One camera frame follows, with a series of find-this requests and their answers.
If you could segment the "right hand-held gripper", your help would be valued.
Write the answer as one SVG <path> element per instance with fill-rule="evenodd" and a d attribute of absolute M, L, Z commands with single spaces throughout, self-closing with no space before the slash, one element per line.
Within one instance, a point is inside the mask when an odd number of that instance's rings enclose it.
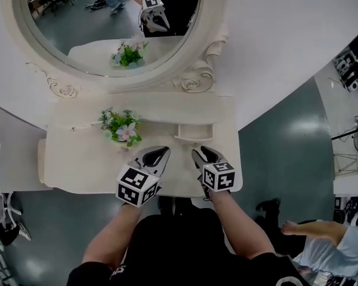
<path fill-rule="evenodd" d="M 234 187 L 235 169 L 224 155 L 207 146 L 200 151 L 192 150 L 192 160 L 200 172 L 198 181 L 205 193 L 204 200 L 210 200 L 209 193 L 230 191 Z"/>

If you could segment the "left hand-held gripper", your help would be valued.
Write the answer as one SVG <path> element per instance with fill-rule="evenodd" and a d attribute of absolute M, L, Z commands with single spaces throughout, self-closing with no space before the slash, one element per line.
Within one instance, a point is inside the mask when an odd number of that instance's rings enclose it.
<path fill-rule="evenodd" d="M 135 207 L 144 205 L 158 192 L 169 157 L 169 147 L 140 150 L 118 174 L 116 197 Z"/>

